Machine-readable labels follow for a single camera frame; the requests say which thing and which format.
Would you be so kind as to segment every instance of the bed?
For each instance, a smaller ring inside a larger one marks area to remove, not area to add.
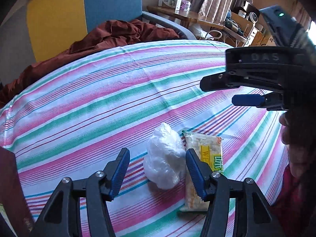
[[[131,161],[119,195],[107,204],[116,235],[199,236],[205,215],[179,212],[184,179],[161,191],[144,175],[146,142],[161,122],[184,145],[182,130],[222,137],[224,174],[255,179],[274,202],[287,165],[280,112],[231,104],[234,94],[262,90],[199,88],[203,76],[224,71],[228,48],[194,40],[116,47],[69,63],[15,96],[0,110],[0,146],[16,156],[34,219],[63,177],[86,178],[126,147]],[[85,199],[80,208],[83,236],[90,236]],[[227,236],[233,215],[231,201]]]

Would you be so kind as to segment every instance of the transparent plastic packaging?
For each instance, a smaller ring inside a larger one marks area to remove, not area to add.
[[[160,189],[171,189],[185,171],[185,149],[179,134],[166,123],[155,128],[147,143],[143,166],[146,177]]]
[[[201,161],[208,163],[213,171],[223,172],[222,139],[217,136],[183,131],[186,149],[194,149]],[[209,202],[197,195],[188,169],[185,173],[185,199],[181,211],[207,211]]]

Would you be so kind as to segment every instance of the gray armrest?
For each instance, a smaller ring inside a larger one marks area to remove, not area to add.
[[[194,34],[192,34],[190,30],[186,29],[183,26],[180,26],[177,23],[172,22],[171,20],[164,19],[163,17],[160,17],[147,11],[143,11],[143,18],[156,24],[159,24],[163,27],[172,28],[182,39],[196,40]]]

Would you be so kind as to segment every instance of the beige curtain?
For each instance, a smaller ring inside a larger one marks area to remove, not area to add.
[[[309,29],[312,19],[298,0],[296,0],[295,5],[293,6],[291,15],[295,17],[297,22],[299,22],[306,30]]]
[[[208,17],[211,22],[223,23],[231,3],[232,0],[204,0],[199,14]]]

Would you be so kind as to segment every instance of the metal bolt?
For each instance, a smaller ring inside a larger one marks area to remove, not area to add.
[[[219,172],[214,171],[212,173],[212,177],[214,177],[214,178],[219,178],[220,176],[221,176],[221,174]]]
[[[246,183],[247,184],[253,184],[255,181],[251,178],[246,178]]]
[[[62,181],[62,183],[69,183],[70,178],[69,177],[64,177],[61,181]]]
[[[104,176],[104,172],[103,171],[98,171],[97,173],[95,173],[96,177],[102,177]]]

